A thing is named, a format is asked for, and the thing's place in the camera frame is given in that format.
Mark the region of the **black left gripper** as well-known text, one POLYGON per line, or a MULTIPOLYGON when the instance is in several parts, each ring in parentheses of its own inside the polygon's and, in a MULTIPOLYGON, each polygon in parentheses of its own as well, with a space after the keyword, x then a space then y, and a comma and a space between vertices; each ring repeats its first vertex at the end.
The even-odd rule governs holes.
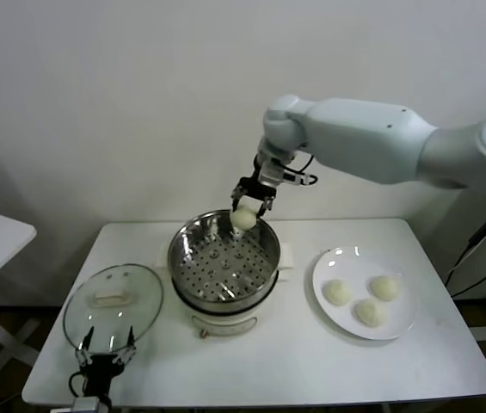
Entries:
POLYGON ((113 379, 121 375, 133 356, 136 354, 135 336, 133 327, 128 332, 126 345, 115 354, 91 355, 89 346, 94 334, 91 327, 78 345, 75 355, 80 365, 80 372, 84 376, 84 396, 107 396, 113 379))

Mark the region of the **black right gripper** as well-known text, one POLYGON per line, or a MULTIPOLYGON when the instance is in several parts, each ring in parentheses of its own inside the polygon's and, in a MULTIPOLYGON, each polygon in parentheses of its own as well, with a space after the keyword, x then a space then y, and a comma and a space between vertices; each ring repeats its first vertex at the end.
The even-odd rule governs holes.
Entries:
POLYGON ((284 170, 278 159, 267 158, 253 161, 253 172, 250 176, 243 176, 231 193, 231 212, 234 213, 243 197, 261 201, 256 213, 261 218, 267 211, 271 211, 276 197, 277 187, 283 182, 284 170))

